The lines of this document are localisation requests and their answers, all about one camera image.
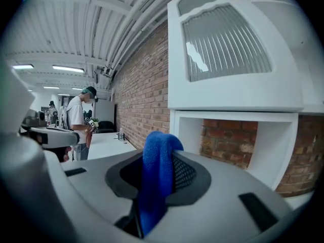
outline grey shorts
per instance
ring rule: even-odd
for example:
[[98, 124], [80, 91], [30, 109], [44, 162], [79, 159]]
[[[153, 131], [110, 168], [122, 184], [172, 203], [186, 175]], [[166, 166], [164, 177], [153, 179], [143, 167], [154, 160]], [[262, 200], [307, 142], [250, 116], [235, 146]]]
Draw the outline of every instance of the grey shorts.
[[78, 144], [77, 146], [73, 146], [73, 148], [75, 151], [75, 159], [77, 161], [88, 159], [89, 149], [87, 148], [86, 143]]

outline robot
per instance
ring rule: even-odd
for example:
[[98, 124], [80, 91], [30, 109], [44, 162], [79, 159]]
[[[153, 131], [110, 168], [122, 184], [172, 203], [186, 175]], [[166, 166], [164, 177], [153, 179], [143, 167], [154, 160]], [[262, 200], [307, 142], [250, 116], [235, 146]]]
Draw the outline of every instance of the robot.
[[[53, 149], [78, 143], [77, 133], [44, 127], [42, 113], [29, 110], [27, 88], [10, 70], [4, 73], [11, 84], [5, 89], [15, 91], [3, 98], [4, 104], [14, 101], [17, 111], [10, 115], [7, 107], [2, 112], [0, 173], [31, 221], [59, 241], [267, 242], [300, 211], [292, 211], [244, 170], [173, 151], [174, 192], [166, 199], [168, 210], [143, 237], [136, 205], [142, 151], [60, 163]], [[20, 136], [20, 125], [31, 137], [41, 136], [41, 145]]]

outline blue towel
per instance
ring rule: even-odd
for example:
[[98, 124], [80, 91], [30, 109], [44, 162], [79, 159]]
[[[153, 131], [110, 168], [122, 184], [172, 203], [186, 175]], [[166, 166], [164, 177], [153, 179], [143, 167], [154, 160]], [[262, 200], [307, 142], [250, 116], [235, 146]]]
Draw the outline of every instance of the blue towel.
[[143, 151], [143, 169], [138, 206], [144, 236], [167, 211], [165, 200], [173, 190], [172, 150], [183, 150], [179, 139], [159, 131], [151, 132]]

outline ribbed frosted panel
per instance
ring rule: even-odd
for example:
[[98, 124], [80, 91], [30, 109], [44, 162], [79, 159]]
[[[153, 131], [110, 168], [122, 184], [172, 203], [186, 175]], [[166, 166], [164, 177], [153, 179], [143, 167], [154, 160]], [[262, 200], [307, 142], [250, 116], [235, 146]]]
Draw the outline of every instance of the ribbed frosted panel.
[[271, 72], [260, 40], [232, 7], [217, 7], [183, 24], [190, 81]]
[[189, 13], [192, 9], [201, 7], [202, 5], [216, 0], [181, 0], [178, 3], [180, 15]]

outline bottle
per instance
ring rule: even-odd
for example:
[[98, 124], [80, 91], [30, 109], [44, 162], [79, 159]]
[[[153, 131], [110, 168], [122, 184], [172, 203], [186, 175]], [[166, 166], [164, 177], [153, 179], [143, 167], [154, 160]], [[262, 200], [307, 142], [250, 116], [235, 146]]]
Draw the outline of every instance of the bottle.
[[119, 139], [124, 140], [124, 131], [122, 128], [120, 128], [120, 130], [119, 130]]

